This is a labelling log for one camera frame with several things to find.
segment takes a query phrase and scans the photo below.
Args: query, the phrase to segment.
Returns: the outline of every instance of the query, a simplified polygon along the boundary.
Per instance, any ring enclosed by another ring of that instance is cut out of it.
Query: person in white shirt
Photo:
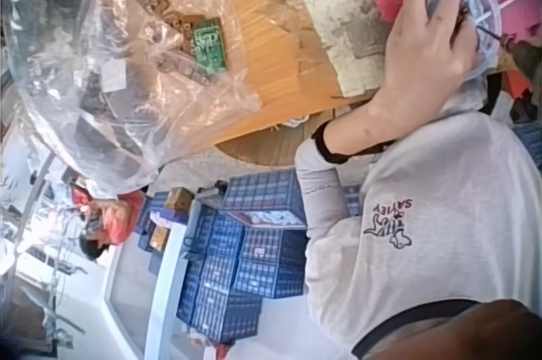
[[[296,155],[311,315],[358,358],[542,358],[542,178],[511,130],[456,106],[478,45],[460,1],[429,18],[404,0],[381,89]],[[375,146],[351,218],[336,164]]]

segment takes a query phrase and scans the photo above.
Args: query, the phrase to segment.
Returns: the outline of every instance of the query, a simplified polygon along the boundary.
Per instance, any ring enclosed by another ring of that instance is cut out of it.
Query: gray sleeve
[[[349,217],[337,169],[318,152],[314,140],[303,142],[296,153],[297,178],[301,185],[310,238],[323,237]]]

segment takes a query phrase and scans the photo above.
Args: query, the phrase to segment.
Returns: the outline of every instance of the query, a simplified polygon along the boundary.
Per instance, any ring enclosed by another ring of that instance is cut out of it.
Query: shirt logo
[[[412,239],[405,235],[405,211],[412,207],[412,199],[393,202],[391,205],[377,204],[373,209],[373,227],[363,231],[364,235],[389,237],[388,241],[397,250],[412,245]]]

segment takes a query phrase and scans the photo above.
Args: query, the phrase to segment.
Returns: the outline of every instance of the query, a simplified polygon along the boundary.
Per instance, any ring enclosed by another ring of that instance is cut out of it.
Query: plastic bag
[[[219,16],[227,73],[179,50],[183,36],[136,0],[3,0],[9,65],[41,138],[101,187],[126,193],[259,109],[228,0],[169,0]]]

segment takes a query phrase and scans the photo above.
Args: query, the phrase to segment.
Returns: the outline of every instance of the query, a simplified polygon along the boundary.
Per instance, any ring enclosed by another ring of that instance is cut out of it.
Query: transparent round casing
[[[484,27],[498,36],[502,34],[501,10],[497,0],[463,1],[467,4],[470,15],[476,20],[476,25]],[[429,17],[433,15],[438,3],[439,0],[428,0]],[[499,60],[499,42],[481,30],[477,30],[477,33],[479,39],[478,62],[468,74],[467,80],[477,78],[487,69],[494,68]]]

